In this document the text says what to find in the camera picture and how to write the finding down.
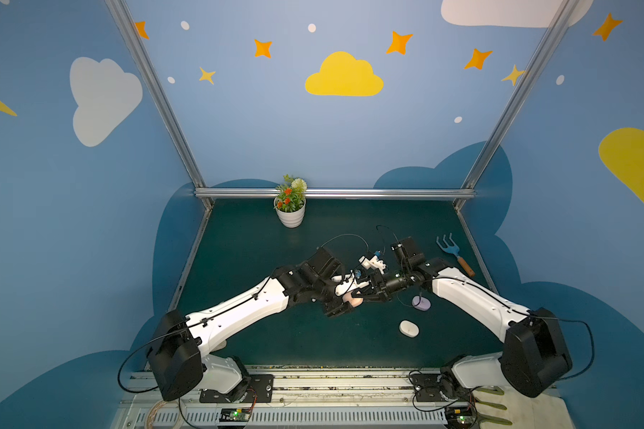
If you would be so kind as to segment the pink earbud charging case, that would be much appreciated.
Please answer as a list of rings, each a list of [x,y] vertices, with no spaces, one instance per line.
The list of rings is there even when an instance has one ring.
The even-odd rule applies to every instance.
[[[356,296],[354,291],[346,292],[342,295],[342,299],[343,302],[348,303],[351,307],[359,307],[364,301],[364,298]]]

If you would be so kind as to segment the purple earbud charging case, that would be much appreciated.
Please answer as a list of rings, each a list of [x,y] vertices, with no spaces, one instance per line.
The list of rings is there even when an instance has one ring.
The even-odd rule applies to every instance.
[[[427,312],[431,308],[431,302],[426,297],[414,296],[411,300],[411,305],[418,311]]]

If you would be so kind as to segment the white earbud charging case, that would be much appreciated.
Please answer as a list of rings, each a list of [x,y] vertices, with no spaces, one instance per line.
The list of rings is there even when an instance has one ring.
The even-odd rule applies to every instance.
[[[399,332],[408,338],[415,338],[420,333],[420,328],[409,320],[402,320],[399,324]]]

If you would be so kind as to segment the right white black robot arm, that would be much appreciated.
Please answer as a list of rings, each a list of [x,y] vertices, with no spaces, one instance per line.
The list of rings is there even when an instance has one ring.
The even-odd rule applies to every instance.
[[[480,322],[501,341],[497,353],[457,357],[443,366],[438,389],[445,400],[456,400],[479,387],[511,387],[536,398],[572,370],[572,358],[559,319],[541,307],[530,310],[469,279],[444,259],[427,259],[412,238],[391,246],[399,264],[386,272],[378,254],[361,257],[368,270],[351,292],[366,302],[390,300],[413,285],[447,300]]]

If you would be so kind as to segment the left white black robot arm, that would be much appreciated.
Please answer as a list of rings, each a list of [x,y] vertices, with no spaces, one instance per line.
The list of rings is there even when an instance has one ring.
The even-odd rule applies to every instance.
[[[218,357],[216,347],[243,329],[290,307],[317,302],[326,316],[353,309],[350,293],[366,285],[325,248],[297,266],[280,266],[253,288],[219,305],[162,316],[145,357],[165,401],[198,388],[239,399],[249,375],[239,359]]]

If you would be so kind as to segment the potted plant white pot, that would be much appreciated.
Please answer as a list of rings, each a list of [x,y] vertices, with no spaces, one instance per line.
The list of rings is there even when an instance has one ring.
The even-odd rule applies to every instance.
[[[302,224],[307,190],[308,185],[304,179],[288,174],[284,176],[284,182],[277,186],[274,209],[285,227],[294,229]]]

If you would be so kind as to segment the right green circuit board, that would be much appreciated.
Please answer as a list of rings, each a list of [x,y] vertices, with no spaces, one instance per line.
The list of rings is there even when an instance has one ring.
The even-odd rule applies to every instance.
[[[470,429],[476,423],[476,416],[470,407],[449,407],[445,409],[446,429]]]

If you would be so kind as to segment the green circuit board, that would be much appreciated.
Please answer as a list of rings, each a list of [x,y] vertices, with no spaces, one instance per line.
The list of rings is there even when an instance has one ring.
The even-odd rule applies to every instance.
[[[470,407],[449,407],[445,409],[446,429],[470,429],[476,423],[476,416]]]
[[[246,424],[252,413],[248,409],[221,409],[218,422],[220,424]]]

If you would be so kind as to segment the left green circuit board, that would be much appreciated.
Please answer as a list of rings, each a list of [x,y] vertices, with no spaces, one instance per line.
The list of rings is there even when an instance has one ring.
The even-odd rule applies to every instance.
[[[246,424],[252,413],[248,409],[221,409],[218,422],[220,424]]]

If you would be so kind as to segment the green white gardening glove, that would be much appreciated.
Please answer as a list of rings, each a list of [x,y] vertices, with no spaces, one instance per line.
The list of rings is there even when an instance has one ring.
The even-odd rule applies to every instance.
[[[528,398],[512,387],[480,388],[473,393],[479,428],[574,428],[555,390]]]

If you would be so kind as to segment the aluminium back frame bar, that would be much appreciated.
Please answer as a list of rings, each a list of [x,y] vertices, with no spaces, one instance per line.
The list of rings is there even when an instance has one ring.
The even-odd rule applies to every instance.
[[[276,189],[264,188],[197,188],[197,198],[275,198]],[[372,199],[372,200],[457,200],[473,199],[473,189],[308,189],[313,199]]]

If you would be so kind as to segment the aluminium front rail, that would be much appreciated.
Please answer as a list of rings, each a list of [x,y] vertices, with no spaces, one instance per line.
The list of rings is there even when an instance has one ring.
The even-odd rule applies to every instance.
[[[460,402],[416,402],[407,368],[305,368],[249,366],[251,375],[273,375],[272,402],[200,403],[194,390],[154,414],[155,428],[295,428],[437,425]],[[220,424],[221,409],[248,409],[246,424]]]

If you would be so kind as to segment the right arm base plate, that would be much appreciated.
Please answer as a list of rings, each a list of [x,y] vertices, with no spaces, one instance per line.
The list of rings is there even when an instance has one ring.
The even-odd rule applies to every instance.
[[[416,402],[451,402],[458,399],[459,385],[450,375],[413,371],[408,378]]]

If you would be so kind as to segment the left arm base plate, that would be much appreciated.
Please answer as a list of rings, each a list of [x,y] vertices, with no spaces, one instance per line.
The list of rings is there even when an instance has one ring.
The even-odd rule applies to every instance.
[[[200,403],[270,403],[274,392],[273,375],[248,375],[229,393],[219,393],[215,390],[201,390]]]

